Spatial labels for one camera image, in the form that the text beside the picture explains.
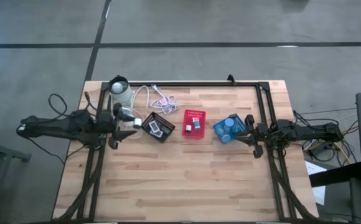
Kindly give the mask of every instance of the black basket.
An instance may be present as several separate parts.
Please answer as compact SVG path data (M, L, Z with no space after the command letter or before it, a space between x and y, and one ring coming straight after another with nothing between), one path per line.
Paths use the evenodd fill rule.
M161 137L157 137L156 135L151 134L151 128L149 123L155 121L158 125L159 129L162 131ZM168 136L175 129L175 126L168 122L166 119L159 116L157 113L152 112L148 118L146 118L142 123L142 129L150 134L153 138L157 139L159 142L164 143L164 141L168 138Z

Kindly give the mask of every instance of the paper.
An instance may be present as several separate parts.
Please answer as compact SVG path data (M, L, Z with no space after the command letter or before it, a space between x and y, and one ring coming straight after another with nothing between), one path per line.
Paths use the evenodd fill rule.
M323 167L319 167L311 162L305 161L305 165L306 165L307 173L309 175L315 174L318 172L327 171L327 169L325 169ZM326 195L326 187L325 186L314 187L314 188L312 188L312 190L313 190L313 196L315 197L316 203L324 205L324 196Z

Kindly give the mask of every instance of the yellow cable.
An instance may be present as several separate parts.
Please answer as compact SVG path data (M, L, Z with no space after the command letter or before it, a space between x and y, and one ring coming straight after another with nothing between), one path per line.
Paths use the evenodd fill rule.
M309 147L309 148L307 148L307 149L304 149L304 151L306 152L306 151L308 151L308 150L315 149L315 148L317 148L317 147L319 147L319 146L321 146L321 145L323 145L323 144L324 144L324 142L316 143L316 144L314 144L313 146L311 146L311 147Z
M351 164L351 161L349 160L348 156L345 154L344 150L336 142L334 144L335 144L335 146L337 146L337 148L339 148L341 150L341 152L343 153L345 158L347 158L349 164Z
M359 126L354 126L354 127L352 127L351 129L349 129L349 130L342 131L342 134L345 134L347 131L355 131L355 130L358 129L358 128L359 128Z

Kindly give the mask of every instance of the black floor stripe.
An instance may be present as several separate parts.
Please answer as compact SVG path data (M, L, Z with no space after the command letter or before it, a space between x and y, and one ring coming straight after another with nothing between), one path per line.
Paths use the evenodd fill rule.
M0 44L0 49L92 48L94 44Z
M163 49L209 47L361 47L361 42L183 42L183 43L107 43L104 49Z
M171 49L171 48L214 48L214 47L361 47L361 42L157 42L157 43L104 43L101 44L103 29L96 36L96 44L0 44L0 49Z
M85 79L84 79L85 81L90 81L92 79L93 69L95 68L96 58L98 56L98 51L99 51L99 44L101 42L101 37L103 36L103 31L105 29L110 3L111 0L106 0L105 6L103 7L103 12L101 13L100 24L95 38L95 44L92 48L92 54L89 59L87 73L85 74Z

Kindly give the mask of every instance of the wooden tabletop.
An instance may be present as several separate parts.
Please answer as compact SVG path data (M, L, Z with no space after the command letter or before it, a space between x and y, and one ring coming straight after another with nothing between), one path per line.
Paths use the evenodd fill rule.
M269 83L277 118L292 120L285 82ZM86 82L84 87L95 106L100 85L101 82ZM135 139L121 142L116 151L106 147L95 221L278 220L266 150L261 158L254 159L252 147L238 141L222 144L212 129L216 122L233 113L242 119L253 114L256 123L260 122L256 90L242 86L163 87L160 90L176 97L179 110L163 115L176 129L164 144L140 132L132 136ZM159 95L151 89L150 100L157 98ZM80 108L85 106L82 95ZM141 90L136 98L135 109L145 117L150 113L146 109L146 90ZM206 111L203 139L187 139L181 135L186 109ZM68 153L80 146L79 142L72 142ZM81 190L87 151L82 149L67 159L54 217L63 214ZM317 216L299 146L287 148L286 164L291 188ZM287 212L283 191L282 198Z

